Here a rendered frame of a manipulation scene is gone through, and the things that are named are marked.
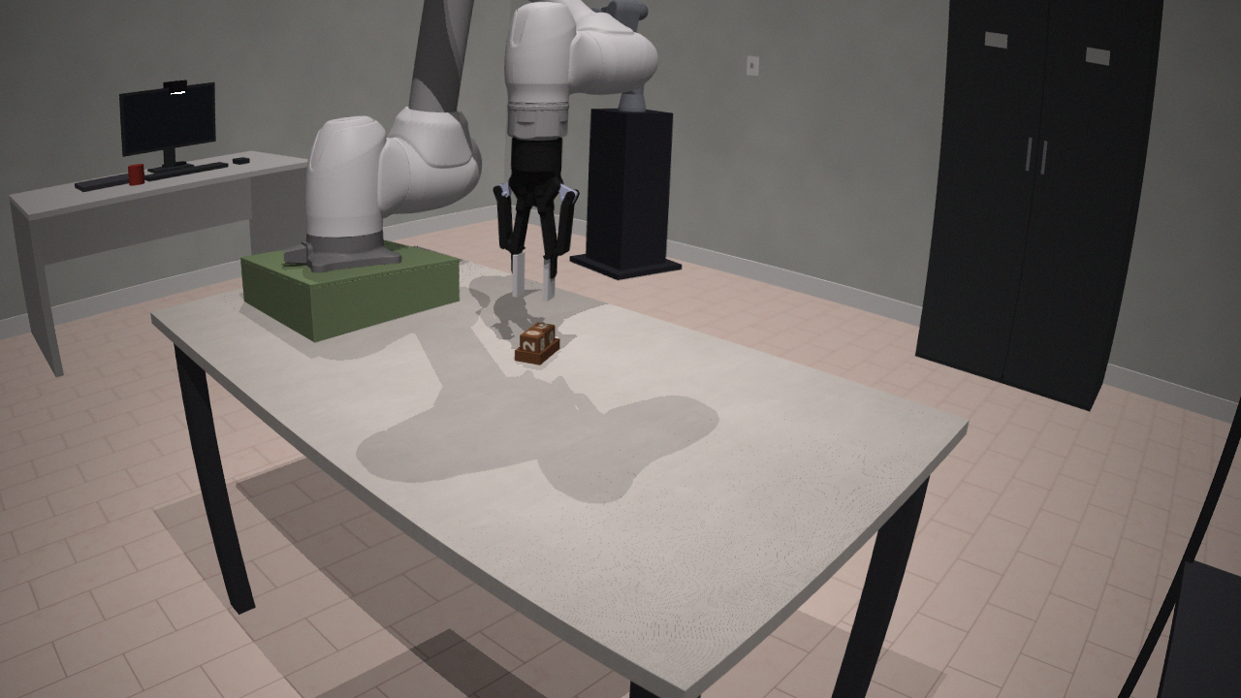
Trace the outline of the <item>brown wooden cube with white digits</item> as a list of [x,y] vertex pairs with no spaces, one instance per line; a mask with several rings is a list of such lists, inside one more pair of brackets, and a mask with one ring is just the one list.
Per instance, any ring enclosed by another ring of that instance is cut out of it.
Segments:
[[536,323],[530,328],[531,330],[546,332],[546,348],[555,342],[555,324]]

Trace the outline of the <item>brown rectangular tray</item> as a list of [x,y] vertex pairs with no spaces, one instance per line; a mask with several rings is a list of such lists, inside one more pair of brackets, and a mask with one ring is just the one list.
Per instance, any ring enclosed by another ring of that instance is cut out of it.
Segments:
[[541,364],[544,364],[544,361],[547,361],[547,359],[551,355],[553,355],[555,351],[558,350],[558,347],[561,347],[561,337],[555,337],[553,344],[550,344],[547,348],[544,349],[544,351],[540,351],[540,353],[522,351],[522,350],[520,350],[520,347],[519,347],[515,350],[515,361],[522,361],[522,363],[541,365]]

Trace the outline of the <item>brown cube with white number 2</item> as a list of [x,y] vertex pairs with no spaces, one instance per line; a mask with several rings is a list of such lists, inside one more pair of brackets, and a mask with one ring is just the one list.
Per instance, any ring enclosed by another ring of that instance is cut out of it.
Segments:
[[520,350],[540,353],[546,348],[546,332],[527,330],[520,335]]

